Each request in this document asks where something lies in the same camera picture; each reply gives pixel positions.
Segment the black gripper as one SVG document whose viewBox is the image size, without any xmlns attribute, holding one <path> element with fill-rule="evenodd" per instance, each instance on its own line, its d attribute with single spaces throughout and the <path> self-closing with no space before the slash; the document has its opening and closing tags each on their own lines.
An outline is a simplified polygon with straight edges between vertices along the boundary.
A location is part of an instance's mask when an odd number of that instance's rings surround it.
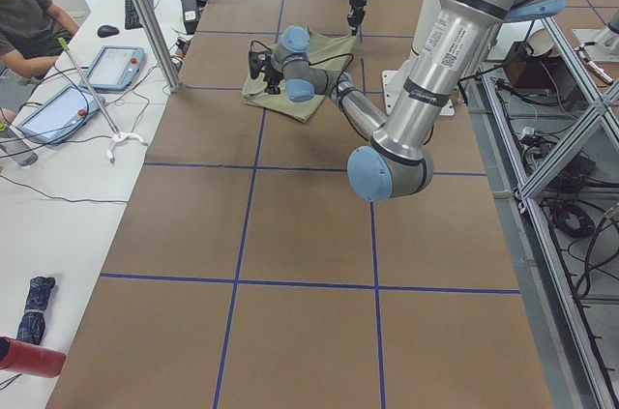
<svg viewBox="0 0 619 409">
<path fill-rule="evenodd" d="M 248 52 L 250 77 L 256 80 L 262 74 L 269 95 L 280 94 L 280 82 L 283 80 L 283 74 L 274 62 L 275 55 L 271 47 L 260 41 L 251 41 Z"/>
<path fill-rule="evenodd" d="M 351 35 L 358 36 L 360 27 L 366 15 L 366 4 L 368 0 L 348 0 L 350 11 L 346 17 L 351 26 Z"/>
</svg>

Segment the third grey robot arm base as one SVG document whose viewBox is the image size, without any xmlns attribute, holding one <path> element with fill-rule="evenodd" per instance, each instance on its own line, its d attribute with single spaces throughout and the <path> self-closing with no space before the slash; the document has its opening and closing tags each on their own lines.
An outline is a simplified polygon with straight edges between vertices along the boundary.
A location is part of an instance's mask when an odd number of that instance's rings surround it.
<svg viewBox="0 0 619 409">
<path fill-rule="evenodd" d="M 602 29 L 573 29 L 577 51 L 587 61 L 618 62 L 618 13 Z"/>
</svg>

